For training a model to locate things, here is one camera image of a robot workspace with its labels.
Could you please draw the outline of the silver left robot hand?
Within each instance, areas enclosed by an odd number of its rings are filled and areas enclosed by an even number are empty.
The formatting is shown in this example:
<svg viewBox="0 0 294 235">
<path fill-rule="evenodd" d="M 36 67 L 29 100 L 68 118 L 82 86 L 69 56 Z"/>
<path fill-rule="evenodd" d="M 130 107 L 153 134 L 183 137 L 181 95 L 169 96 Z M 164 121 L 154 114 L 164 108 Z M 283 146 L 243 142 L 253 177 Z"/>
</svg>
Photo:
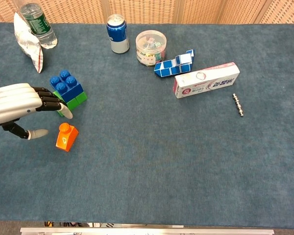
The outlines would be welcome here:
<svg viewBox="0 0 294 235">
<path fill-rule="evenodd" d="M 28 83 L 0 87 L 0 126 L 4 131 L 27 140 L 47 135 L 47 129 L 25 130 L 16 123 L 20 118 L 40 111 L 60 111 L 66 118 L 73 118 L 66 102 L 46 88 Z"/>
</svg>

